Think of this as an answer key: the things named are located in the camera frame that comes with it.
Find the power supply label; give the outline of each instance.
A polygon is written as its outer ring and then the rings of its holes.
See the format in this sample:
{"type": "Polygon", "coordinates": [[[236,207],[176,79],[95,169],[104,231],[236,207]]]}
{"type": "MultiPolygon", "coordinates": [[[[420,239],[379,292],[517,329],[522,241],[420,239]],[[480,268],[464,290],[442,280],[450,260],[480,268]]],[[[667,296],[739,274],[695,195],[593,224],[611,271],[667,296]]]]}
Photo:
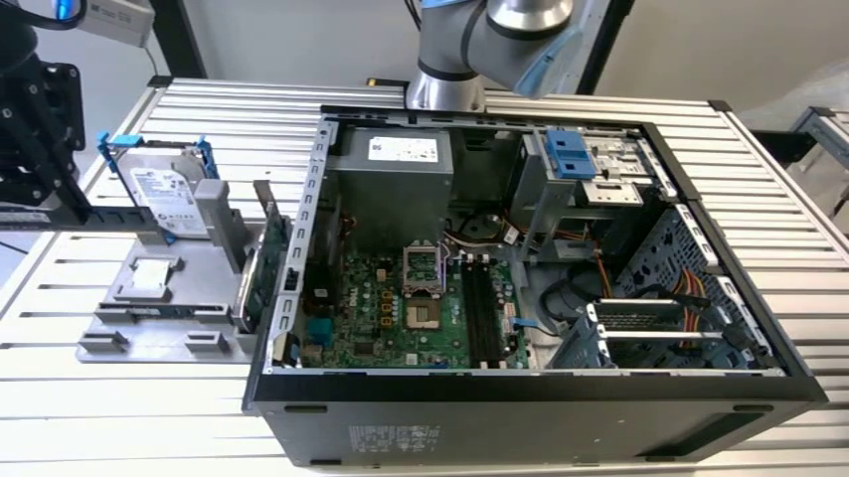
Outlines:
{"type": "Polygon", "coordinates": [[[375,136],[368,140],[368,160],[439,162],[436,139],[375,136]]]}

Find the case label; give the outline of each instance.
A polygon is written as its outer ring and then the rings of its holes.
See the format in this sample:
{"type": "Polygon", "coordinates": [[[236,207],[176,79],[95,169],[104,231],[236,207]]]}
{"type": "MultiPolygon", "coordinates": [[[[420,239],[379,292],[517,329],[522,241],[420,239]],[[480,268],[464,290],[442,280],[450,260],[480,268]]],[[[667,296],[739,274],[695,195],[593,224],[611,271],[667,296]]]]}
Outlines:
{"type": "Polygon", "coordinates": [[[19,222],[24,224],[27,222],[47,223],[49,221],[48,215],[41,212],[0,212],[0,222],[19,222]]]}
{"type": "Polygon", "coordinates": [[[347,428],[354,452],[432,452],[439,425],[351,425],[347,428]]]}

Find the expansion slot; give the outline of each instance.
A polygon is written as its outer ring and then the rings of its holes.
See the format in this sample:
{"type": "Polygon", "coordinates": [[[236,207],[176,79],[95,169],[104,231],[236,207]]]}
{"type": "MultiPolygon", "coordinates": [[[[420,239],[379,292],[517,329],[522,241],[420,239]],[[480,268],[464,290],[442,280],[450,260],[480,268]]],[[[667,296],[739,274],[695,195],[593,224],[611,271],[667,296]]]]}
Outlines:
{"type": "Polygon", "coordinates": [[[498,368],[502,345],[488,264],[479,261],[463,263],[462,280],[471,366],[498,368]]]}

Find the green circuit board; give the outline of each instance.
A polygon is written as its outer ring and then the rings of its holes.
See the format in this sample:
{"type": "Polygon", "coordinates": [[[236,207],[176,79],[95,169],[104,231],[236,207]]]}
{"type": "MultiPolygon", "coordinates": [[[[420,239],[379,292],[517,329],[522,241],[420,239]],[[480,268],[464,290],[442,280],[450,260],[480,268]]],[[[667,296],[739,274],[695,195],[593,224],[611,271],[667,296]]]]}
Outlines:
{"type": "MultiPolygon", "coordinates": [[[[402,255],[355,253],[343,258],[340,301],[332,317],[331,345],[322,350],[320,363],[306,362],[307,366],[326,369],[470,368],[459,264],[447,264],[446,293],[432,300],[419,296],[404,298],[400,291],[402,260],[402,255]]],[[[507,285],[513,288],[509,267],[495,264],[490,271],[497,289],[505,290],[507,285]]],[[[514,295],[505,296],[502,293],[501,299],[518,307],[514,295]]],[[[494,302],[493,306],[503,345],[507,346],[505,305],[494,302]]],[[[526,368],[529,359],[522,331],[517,337],[519,347],[506,355],[505,362],[509,368],[526,368]]]]}

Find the aluminum extrusion table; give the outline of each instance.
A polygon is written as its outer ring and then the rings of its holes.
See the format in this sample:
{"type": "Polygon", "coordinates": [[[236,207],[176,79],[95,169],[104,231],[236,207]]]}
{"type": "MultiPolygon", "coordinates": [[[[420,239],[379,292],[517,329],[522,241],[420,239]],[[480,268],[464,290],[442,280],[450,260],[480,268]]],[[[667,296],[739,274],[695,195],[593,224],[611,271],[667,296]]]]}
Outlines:
{"type": "MultiPolygon", "coordinates": [[[[391,87],[311,87],[177,79],[149,87],[119,132],[215,147],[231,204],[259,218],[251,181],[298,208],[320,104],[400,107],[391,87]]],[[[702,463],[534,468],[411,468],[386,473],[511,472],[796,476],[849,473],[849,243],[745,131],[705,101],[488,93],[493,113],[654,122],[713,219],[832,404],[702,463]]],[[[84,181],[96,204],[128,198],[101,164],[84,181]]],[[[132,245],[121,234],[44,234],[0,303],[0,475],[270,475],[292,469],[263,420],[240,414],[248,367],[84,365],[76,342],[132,245]]]]}

